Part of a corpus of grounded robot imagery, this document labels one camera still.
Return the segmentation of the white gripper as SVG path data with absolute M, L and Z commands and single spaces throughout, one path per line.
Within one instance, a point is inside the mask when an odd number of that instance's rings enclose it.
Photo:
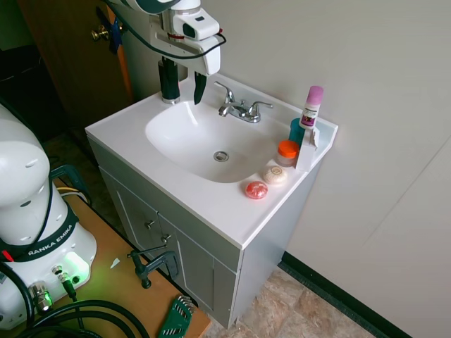
M 221 67 L 221 49 L 216 37 L 220 25 L 211 16 L 175 16 L 175 31 L 170 33 L 161 28 L 159 19 L 149 22 L 150 44 L 165 56 L 158 62 L 162 101 L 170 105 L 180 101 L 176 64 L 179 63 L 195 71 L 193 101 L 195 105 L 199 104 L 207 76 L 217 73 Z

